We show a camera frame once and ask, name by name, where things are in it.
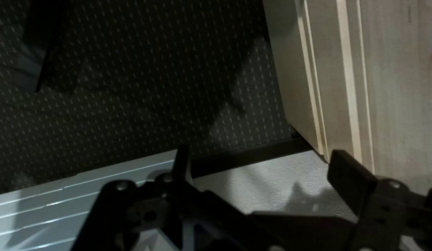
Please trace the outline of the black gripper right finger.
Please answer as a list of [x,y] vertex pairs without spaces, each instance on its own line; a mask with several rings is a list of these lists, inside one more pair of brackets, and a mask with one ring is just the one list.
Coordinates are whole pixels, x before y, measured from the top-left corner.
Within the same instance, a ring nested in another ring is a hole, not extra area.
[[345,150],[333,150],[327,179],[348,207],[359,216],[378,178]]

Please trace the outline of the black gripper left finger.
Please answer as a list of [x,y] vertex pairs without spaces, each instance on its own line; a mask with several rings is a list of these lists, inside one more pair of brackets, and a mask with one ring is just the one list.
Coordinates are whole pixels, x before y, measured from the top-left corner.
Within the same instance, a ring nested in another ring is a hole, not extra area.
[[172,177],[175,181],[187,179],[190,177],[190,147],[179,146],[172,167]]

